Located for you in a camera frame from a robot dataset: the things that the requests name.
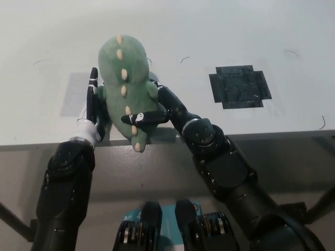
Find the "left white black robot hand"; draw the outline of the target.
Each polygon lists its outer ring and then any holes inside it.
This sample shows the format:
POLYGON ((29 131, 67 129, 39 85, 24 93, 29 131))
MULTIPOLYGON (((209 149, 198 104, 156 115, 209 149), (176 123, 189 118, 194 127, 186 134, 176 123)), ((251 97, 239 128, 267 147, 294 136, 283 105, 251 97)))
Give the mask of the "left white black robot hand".
POLYGON ((95 67, 92 68, 89 78, 86 111, 84 112, 84 117, 77 120, 76 125, 76 132, 69 140, 84 142, 93 149, 106 135, 106 121, 98 96, 98 69, 95 67))

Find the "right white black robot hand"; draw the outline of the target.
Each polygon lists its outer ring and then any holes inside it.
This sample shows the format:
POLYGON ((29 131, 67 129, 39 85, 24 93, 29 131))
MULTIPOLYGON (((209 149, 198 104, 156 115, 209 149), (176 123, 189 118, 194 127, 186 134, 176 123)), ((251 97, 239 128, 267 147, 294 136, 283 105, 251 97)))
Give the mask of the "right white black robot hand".
POLYGON ((168 87, 154 79, 150 79, 150 83, 158 88, 159 110, 124 115, 121 117, 123 123, 142 128, 148 125, 163 124, 171 121, 179 134, 182 134, 190 123, 200 119, 198 115, 190 113, 168 87))

